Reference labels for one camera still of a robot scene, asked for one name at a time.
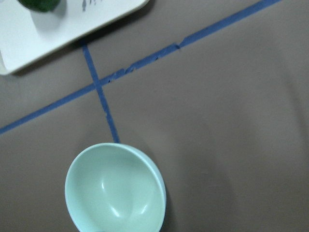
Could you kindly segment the mint green bowl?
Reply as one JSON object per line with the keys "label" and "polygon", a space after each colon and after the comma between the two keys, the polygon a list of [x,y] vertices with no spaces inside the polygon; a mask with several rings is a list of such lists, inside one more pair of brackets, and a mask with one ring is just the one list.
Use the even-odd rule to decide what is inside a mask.
{"label": "mint green bowl", "polygon": [[71,163],[65,201],[81,232],[158,232],[167,194],[158,167],[145,153],[102,143],[86,148]]}

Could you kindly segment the cream rabbit tray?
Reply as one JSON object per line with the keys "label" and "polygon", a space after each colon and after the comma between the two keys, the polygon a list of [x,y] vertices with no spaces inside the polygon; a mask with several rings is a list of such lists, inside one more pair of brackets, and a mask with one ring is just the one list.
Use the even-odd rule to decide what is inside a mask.
{"label": "cream rabbit tray", "polygon": [[54,11],[40,13],[16,0],[2,0],[0,73],[12,74],[146,4],[146,0],[62,0]]}

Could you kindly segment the green avocado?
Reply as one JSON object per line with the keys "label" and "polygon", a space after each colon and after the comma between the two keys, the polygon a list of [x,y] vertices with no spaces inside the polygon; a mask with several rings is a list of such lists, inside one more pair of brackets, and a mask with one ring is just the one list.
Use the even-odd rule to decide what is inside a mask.
{"label": "green avocado", "polygon": [[53,11],[60,0],[18,0],[18,2],[29,10],[46,13]]}

